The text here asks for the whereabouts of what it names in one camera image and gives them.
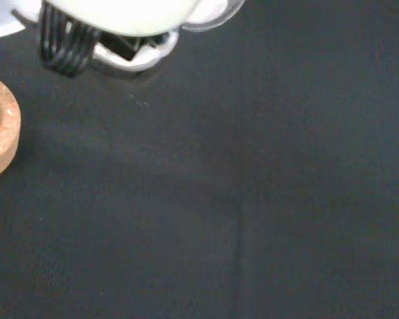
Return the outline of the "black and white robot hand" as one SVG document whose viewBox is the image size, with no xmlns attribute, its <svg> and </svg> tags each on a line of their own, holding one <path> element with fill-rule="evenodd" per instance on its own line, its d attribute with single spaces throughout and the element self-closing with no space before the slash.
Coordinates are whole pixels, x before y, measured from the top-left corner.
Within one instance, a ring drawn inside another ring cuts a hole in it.
<svg viewBox="0 0 399 319">
<path fill-rule="evenodd" d="M 198 1 L 26 1 L 44 68 L 74 78 L 86 69 L 146 82 L 178 43 Z"/>
</svg>

